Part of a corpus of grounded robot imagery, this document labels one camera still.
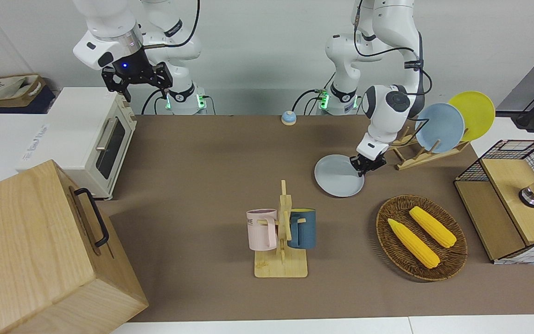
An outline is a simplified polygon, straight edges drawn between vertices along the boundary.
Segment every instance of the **white wall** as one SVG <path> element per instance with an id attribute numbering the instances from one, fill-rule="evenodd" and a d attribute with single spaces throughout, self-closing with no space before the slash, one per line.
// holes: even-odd
<path id="1" fill-rule="evenodd" d="M 192 25 L 194 0 L 173 0 Z M 202 0 L 197 33 L 203 42 L 191 73 L 223 114 L 279 114 L 295 97 L 322 87 L 333 72 L 328 36 L 351 32 L 353 0 Z M 133 11 L 145 31 L 138 0 Z M 498 105 L 534 66 L 534 2 L 417 0 L 426 70 L 434 78 L 428 104 L 480 90 Z M 57 85 L 102 85 L 98 72 L 72 55 L 85 23 L 70 0 L 0 0 L 0 74 L 27 69 Z M 361 87 L 400 83 L 402 61 L 389 54 L 363 64 Z M 150 87 L 134 87 L 138 108 Z"/>

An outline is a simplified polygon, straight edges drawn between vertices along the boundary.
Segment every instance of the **wooden crate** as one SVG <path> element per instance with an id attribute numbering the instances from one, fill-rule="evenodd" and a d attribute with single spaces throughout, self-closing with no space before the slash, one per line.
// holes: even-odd
<path id="1" fill-rule="evenodd" d="M 0 333 L 108 334 L 147 300 L 108 216 L 53 161 L 0 182 Z"/>
<path id="2" fill-rule="evenodd" d="M 481 159 L 488 180 L 454 182 L 490 260 L 514 258 L 534 249 L 534 208 L 519 191 L 534 182 L 523 159 Z"/>

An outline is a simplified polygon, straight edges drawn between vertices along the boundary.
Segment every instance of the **pink mug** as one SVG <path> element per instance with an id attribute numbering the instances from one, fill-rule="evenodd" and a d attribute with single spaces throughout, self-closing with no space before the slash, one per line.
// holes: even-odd
<path id="1" fill-rule="evenodd" d="M 246 211 L 248 247 L 254 251 L 267 251 L 277 247 L 275 220 L 277 210 L 255 209 Z"/>

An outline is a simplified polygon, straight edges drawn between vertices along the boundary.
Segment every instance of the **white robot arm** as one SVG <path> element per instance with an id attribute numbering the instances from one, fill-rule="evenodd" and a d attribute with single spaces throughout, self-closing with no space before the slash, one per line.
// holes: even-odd
<path id="1" fill-rule="evenodd" d="M 172 87 L 167 91 L 167 110 L 159 111 L 159 114 L 205 113 L 203 101 L 205 91 L 193 81 L 189 68 L 183 62 L 201 55 L 199 38 L 195 34 L 191 35 L 191 31 L 182 20 L 174 15 L 173 11 L 169 11 L 169 0 L 142 0 L 142 4 L 148 21 L 160 30 L 144 34 L 144 47 L 150 47 L 146 50 L 146 54 L 153 65 L 166 62 L 172 74 Z M 182 46 L 161 47 L 163 45 Z"/>
<path id="2" fill-rule="evenodd" d="M 379 61 L 389 51 L 400 51 L 405 64 L 403 85 L 373 85 L 363 97 L 371 123 L 356 149 L 358 155 L 351 158 L 361 176 L 386 163 L 383 154 L 407 117 L 422 110 L 424 61 L 421 36 L 413 23 L 413 0 L 356 0 L 352 16 L 356 33 L 334 35 L 326 47 L 336 68 L 327 88 L 329 114 L 345 115 L 354 106 L 360 70 L 352 63 Z"/>
<path id="3" fill-rule="evenodd" d="M 88 31 L 74 47 L 74 55 L 94 70 L 102 69 L 109 91 L 117 91 L 127 101 L 130 84 L 146 83 L 162 92 L 172 86 L 165 63 L 152 66 L 143 47 L 143 36 L 127 0 L 73 0 L 86 17 Z"/>
<path id="4" fill-rule="evenodd" d="M 205 108 L 203 90 L 195 85 L 182 62 L 199 57 L 201 43 L 169 10 L 169 0 L 142 0 L 147 19 L 160 30 L 145 34 L 140 32 L 127 0 L 73 2 L 88 26 L 74 54 L 94 70 L 102 69 L 109 91 L 125 94 L 130 101 L 127 86 L 147 83 L 161 90 L 171 113 L 192 115 Z"/>

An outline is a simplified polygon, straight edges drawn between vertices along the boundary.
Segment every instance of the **plate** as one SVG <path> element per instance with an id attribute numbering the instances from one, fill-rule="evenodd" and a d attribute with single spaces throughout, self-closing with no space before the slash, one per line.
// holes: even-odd
<path id="1" fill-rule="evenodd" d="M 350 158 L 341 154 L 320 159 L 314 167 L 314 178 L 318 186 L 335 197 L 353 196 L 364 186 L 364 177 L 358 177 Z"/>
<path id="2" fill-rule="evenodd" d="M 479 91 L 464 91 L 449 100 L 462 114 L 467 132 L 463 141 L 477 139 L 491 128 L 496 118 L 496 108 L 487 95 Z"/>
<path id="3" fill-rule="evenodd" d="M 440 144 L 431 152 L 441 154 L 450 151 L 463 137 L 464 120 L 457 108 L 447 103 L 436 103 L 428 106 L 417 116 L 418 119 L 428 118 L 429 121 L 415 135 L 423 148 L 430 151 L 436 141 Z M 423 121 L 416 122 L 415 128 Z"/>
<path id="4" fill-rule="evenodd" d="M 434 218 L 438 219 L 454 236 L 456 243 L 453 247 L 445 249 L 437 243 L 417 222 L 409 215 L 409 210 L 419 206 Z M 405 246 L 399 241 L 390 228 L 387 219 L 392 218 L 407 226 L 440 258 L 436 268 L 426 268 Z M 442 281 L 456 275 L 467 260 L 467 242 L 463 231 L 454 218 L 441 206 L 414 195 L 400 195 L 386 201 L 376 216 L 376 234 L 382 249 L 402 271 L 423 281 Z"/>

